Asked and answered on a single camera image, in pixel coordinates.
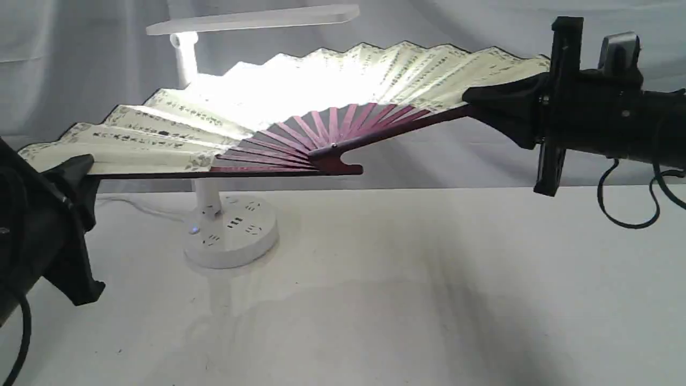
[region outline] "white backdrop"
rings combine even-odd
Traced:
[[[636,31],[646,88],[686,85],[686,1],[651,0],[5,0],[0,4],[0,114],[13,146],[53,140],[77,121],[100,122],[118,103],[137,104],[175,86],[173,51],[148,24],[170,17],[359,3],[351,23],[201,35],[202,71],[221,74],[238,60],[262,63],[279,52],[345,50],[360,41],[498,45],[520,56],[548,54],[558,15],[586,17],[584,67],[598,61],[602,37]],[[519,149],[471,120],[437,125],[350,155],[362,177],[225,180],[224,188],[335,189],[530,186],[537,152]],[[565,185],[597,183],[609,162],[570,154]],[[647,183],[650,168],[626,162],[609,183]],[[183,190],[188,181],[108,183],[105,190]]]

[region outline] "white tabletop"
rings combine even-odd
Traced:
[[[37,283],[17,385],[683,384],[686,213],[665,200],[629,231],[594,188],[259,195],[281,240],[232,271],[191,269],[180,223],[101,206],[88,247],[105,292],[75,308]],[[652,210],[645,187],[606,196],[626,220]],[[0,330],[0,378],[20,320]]]

